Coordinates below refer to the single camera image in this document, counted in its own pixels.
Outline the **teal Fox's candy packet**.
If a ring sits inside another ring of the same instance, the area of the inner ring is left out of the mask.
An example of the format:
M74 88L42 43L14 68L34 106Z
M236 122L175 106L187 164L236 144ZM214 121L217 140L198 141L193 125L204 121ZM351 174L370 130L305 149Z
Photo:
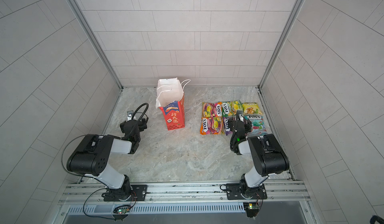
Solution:
M267 134L264 120L261 115L246 115L245 119L251 126L247 136L263 136Z

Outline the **yellow snack packet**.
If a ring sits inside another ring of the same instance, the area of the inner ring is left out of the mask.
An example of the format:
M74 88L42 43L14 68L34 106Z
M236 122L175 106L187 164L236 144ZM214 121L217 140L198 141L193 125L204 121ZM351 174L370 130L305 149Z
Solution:
M259 105L256 102L245 102L242 104L244 115L263 115Z

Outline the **green Fox's candy packet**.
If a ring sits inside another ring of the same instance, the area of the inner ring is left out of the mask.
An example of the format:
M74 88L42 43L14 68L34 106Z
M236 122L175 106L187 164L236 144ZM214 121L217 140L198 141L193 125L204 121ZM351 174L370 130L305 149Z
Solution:
M230 117L236 115L237 111L243 111L243 105L240 100L222 102L222 115L223 117Z

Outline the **orange Fox's candy packet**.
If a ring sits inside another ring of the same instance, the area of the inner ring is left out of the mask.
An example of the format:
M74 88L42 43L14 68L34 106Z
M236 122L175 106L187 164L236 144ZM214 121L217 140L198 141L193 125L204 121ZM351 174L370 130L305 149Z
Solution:
M223 119L221 117L203 117L200 129L201 135L222 134Z
M203 102L202 117L222 117L222 103Z

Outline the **red paper gift bag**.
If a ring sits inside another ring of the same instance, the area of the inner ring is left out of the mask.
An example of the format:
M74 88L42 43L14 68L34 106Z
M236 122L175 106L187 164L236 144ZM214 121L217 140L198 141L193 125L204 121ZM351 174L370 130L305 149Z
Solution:
M156 108L162 111L168 130L185 127L184 88L190 81L180 82L177 78L158 80Z

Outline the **purple Fox's berries packet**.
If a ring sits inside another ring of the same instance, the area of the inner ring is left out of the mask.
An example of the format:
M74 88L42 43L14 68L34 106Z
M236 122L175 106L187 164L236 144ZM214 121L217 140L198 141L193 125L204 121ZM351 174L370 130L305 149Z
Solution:
M233 127L233 118L224 117L223 118L223 134L225 135L232 134L232 127Z

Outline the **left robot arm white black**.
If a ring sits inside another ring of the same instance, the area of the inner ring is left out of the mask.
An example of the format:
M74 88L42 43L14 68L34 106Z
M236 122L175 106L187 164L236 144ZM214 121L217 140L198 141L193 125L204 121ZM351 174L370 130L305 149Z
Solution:
M107 201L126 200L132 194L129 177L116 171L109 164L112 153L134 154L140 141L140 133L147 129L148 119L131 119L120 124L124 137L87 134L67 160L65 170L87 178L94 178L106 186Z

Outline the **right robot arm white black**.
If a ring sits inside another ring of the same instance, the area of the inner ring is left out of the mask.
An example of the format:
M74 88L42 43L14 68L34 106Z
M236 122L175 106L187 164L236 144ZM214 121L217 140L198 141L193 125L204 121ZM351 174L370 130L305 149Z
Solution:
M230 149L237 155L250 154L253 167L240 179L240 193L245 199L259 196L263 182L270 175L281 174L290 168L287 155L273 134L247 136L251 124L237 115L229 119L227 127L232 132Z

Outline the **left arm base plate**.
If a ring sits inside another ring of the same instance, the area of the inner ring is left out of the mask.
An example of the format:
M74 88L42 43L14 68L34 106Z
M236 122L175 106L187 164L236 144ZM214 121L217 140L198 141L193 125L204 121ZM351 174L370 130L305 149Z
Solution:
M147 189L147 185L131 185L128 191L123 188L107 189L107 191L102 194L102 197L104 202L141 202L146 198Z

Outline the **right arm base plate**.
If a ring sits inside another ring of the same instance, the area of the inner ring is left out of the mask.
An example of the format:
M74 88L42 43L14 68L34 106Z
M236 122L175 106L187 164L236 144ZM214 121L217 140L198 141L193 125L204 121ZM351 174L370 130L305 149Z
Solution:
M228 200L266 200L268 198L265 185L249 188L246 184L225 184L221 188Z

